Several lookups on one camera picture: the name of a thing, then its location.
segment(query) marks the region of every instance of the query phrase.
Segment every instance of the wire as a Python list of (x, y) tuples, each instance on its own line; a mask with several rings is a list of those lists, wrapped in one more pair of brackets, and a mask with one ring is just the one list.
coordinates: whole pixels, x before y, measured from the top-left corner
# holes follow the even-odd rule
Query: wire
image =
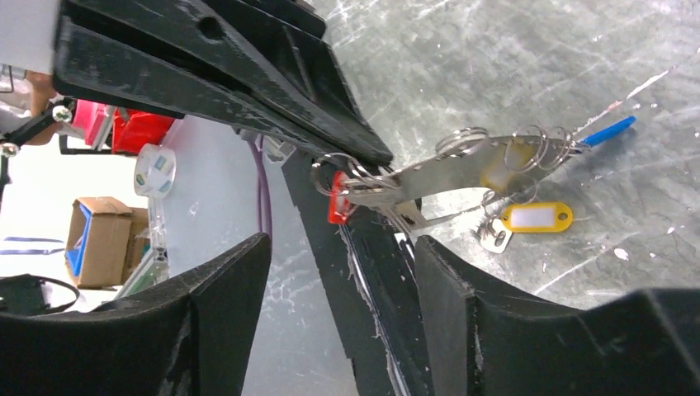
[(270, 199), (270, 186), (267, 183), (267, 172), (265, 171), (265, 164), (263, 163), (263, 139), (262, 136), (258, 137), (260, 147), (255, 144), (254, 140), (246, 139), (246, 141), (253, 155), (255, 166), (258, 168), (258, 230), (261, 233), (269, 235), (270, 245), (272, 245), (272, 202)]

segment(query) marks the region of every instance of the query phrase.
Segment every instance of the scratched gray surface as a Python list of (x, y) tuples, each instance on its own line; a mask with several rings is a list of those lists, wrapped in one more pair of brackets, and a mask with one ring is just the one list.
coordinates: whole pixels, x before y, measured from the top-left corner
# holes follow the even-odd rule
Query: scratched gray surface
[[(429, 155), (445, 133), (468, 125), (494, 135), (530, 124), (588, 125), (584, 137), (629, 115), (639, 119), (636, 131), (541, 184), (540, 200), (573, 209), (567, 232), (517, 235), (493, 255), (471, 236), (474, 218), (429, 231), (461, 257), (580, 308), (643, 286), (698, 286), (700, 2), (312, 3), (397, 164)], [(438, 197), (427, 211), (474, 202), (474, 192)]]
[[(258, 231), (258, 173), (248, 145), (226, 125), (188, 116), (177, 121), (163, 145), (177, 158), (173, 189), (163, 199), (174, 276)], [(272, 265), (244, 396), (357, 395), (299, 212), (280, 167), (268, 163), (266, 169), (273, 205)]]

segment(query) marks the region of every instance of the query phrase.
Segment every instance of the blue object in box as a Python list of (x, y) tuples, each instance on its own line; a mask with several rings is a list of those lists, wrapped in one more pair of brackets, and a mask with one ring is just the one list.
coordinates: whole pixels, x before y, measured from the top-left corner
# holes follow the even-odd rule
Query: blue object in box
[(73, 246), (73, 249), (66, 251), (66, 259), (70, 265), (70, 271), (73, 276), (80, 275), (80, 270), (83, 268), (83, 256), (85, 255), (85, 242), (88, 240), (88, 232), (90, 231), (90, 220), (92, 220), (92, 212), (85, 207), (82, 203), (78, 205), (80, 211), (83, 212), (85, 216), (85, 227), (83, 228), (83, 235), (76, 243), (77, 246)]

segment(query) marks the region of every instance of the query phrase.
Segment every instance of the white floor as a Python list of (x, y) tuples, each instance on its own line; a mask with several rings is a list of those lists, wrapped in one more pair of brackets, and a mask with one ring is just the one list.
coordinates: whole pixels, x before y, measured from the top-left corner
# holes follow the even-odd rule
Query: white floor
[[(114, 196), (129, 206), (146, 207), (146, 199), (137, 196), (132, 186), (134, 162), (133, 158), (117, 156), (63, 156), (58, 139), (42, 147), (25, 147), (10, 164), (12, 184), (5, 188), (0, 211), (0, 249), (20, 247), (3, 243), (8, 236), (65, 241), (73, 200), (79, 196)], [(69, 282), (62, 252), (51, 256), (0, 256), (0, 276), (25, 273)], [(53, 305), (72, 297), (63, 290), (47, 290), (47, 294)], [(94, 309), (114, 294), (84, 290), (73, 309)]]

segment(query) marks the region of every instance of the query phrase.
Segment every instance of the pink object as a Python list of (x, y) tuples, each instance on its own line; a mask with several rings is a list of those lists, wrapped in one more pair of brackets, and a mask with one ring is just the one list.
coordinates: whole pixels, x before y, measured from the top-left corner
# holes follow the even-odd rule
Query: pink object
[(105, 120), (105, 105), (78, 100), (73, 115), (73, 126), (85, 131), (85, 144), (92, 145)]

